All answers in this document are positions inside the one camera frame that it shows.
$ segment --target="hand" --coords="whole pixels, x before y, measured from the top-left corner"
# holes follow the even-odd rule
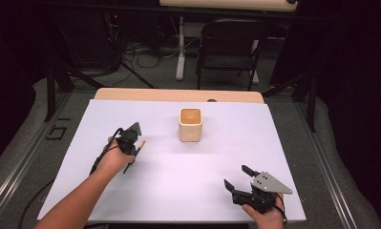
[[[97,165],[99,171],[110,172],[113,175],[116,175],[121,171],[128,163],[132,163],[135,160],[135,156],[125,155],[121,152],[118,147],[118,143],[113,139],[112,144],[109,147],[109,150],[104,157],[100,160]]]
[[[276,197],[276,205],[283,209],[283,204],[281,199],[283,199],[283,194],[279,194],[279,197]],[[271,208],[268,212],[260,214],[258,211],[253,209],[251,206],[245,204],[242,206],[243,210],[250,215],[256,224],[258,224],[259,229],[282,229],[284,226],[283,215],[279,210]]]

